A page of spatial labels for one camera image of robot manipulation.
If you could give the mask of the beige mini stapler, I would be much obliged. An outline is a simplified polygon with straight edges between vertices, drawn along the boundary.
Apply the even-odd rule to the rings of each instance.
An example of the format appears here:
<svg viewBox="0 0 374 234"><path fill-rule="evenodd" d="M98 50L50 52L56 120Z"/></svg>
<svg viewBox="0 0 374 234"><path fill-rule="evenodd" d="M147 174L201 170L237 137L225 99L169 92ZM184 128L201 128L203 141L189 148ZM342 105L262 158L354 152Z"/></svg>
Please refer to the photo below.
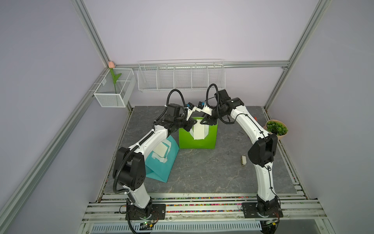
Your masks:
<svg viewBox="0 0 374 234"><path fill-rule="evenodd" d="M241 165L246 165L246 164L247 164L246 156L241 156Z"/></svg>

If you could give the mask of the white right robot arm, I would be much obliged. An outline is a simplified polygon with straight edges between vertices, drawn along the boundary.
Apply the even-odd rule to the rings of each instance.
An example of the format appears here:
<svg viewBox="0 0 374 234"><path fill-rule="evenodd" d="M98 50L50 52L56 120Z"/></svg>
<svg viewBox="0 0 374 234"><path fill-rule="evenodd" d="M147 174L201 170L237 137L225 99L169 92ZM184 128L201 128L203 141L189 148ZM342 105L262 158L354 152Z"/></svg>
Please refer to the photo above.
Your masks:
<svg viewBox="0 0 374 234"><path fill-rule="evenodd" d="M211 114L204 118L208 125L214 125L217 120L224 124L239 124L252 142L248 150L249 161L254 165L258 183L256 210L259 216L275 215L282 217L280 200L274 189L273 161L276 154L278 137L266 131L251 116L244 103L238 98L231 98L225 89L215 93L216 106L206 102Z"/></svg>

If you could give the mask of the green paper bag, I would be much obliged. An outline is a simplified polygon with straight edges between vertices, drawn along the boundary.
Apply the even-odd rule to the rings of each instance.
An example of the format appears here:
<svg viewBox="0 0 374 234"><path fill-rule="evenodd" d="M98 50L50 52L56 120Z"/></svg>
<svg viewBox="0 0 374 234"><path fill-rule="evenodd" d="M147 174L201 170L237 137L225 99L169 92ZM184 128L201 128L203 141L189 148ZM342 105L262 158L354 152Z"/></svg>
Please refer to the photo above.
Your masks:
<svg viewBox="0 0 374 234"><path fill-rule="evenodd" d="M191 130L179 129L180 149L215 149L218 125L201 124L203 117L193 117L197 123Z"/></svg>

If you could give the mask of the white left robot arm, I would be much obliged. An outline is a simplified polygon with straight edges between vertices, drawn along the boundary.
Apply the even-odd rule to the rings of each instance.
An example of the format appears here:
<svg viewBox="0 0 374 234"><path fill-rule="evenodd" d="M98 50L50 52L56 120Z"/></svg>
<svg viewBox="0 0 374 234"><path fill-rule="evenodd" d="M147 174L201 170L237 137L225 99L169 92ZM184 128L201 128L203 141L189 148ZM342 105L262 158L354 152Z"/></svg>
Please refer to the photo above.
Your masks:
<svg viewBox="0 0 374 234"><path fill-rule="evenodd" d="M116 154L113 169L113 192L126 194L127 213L134 212L141 219L152 216L152 198L146 191L146 158L172 133L183 128L192 129L197 123L191 118L196 107L192 103L184 106L168 104L160 118L154 121L153 128L138 142L128 148L121 147Z"/></svg>

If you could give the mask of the teal paper bag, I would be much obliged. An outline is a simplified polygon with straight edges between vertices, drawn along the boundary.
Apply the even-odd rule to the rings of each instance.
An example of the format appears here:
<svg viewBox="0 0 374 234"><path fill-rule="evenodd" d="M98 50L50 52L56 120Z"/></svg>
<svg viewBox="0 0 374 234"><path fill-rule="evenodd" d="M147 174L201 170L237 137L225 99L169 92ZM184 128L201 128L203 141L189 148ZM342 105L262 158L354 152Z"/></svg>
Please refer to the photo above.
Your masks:
<svg viewBox="0 0 374 234"><path fill-rule="evenodd" d="M150 153L145 161L146 177L166 183L179 152L179 146L169 136Z"/></svg>

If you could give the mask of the cream lined receipt paper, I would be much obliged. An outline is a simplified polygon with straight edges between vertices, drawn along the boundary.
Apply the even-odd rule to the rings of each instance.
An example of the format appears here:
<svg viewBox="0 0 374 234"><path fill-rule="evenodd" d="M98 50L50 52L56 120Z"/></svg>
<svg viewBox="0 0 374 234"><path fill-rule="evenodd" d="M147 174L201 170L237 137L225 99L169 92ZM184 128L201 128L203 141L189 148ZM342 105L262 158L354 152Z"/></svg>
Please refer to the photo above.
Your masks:
<svg viewBox="0 0 374 234"><path fill-rule="evenodd" d="M159 160L161 163L166 163L168 160L168 153L171 150L171 146L172 144L169 140L163 140L154 148L152 158Z"/></svg>

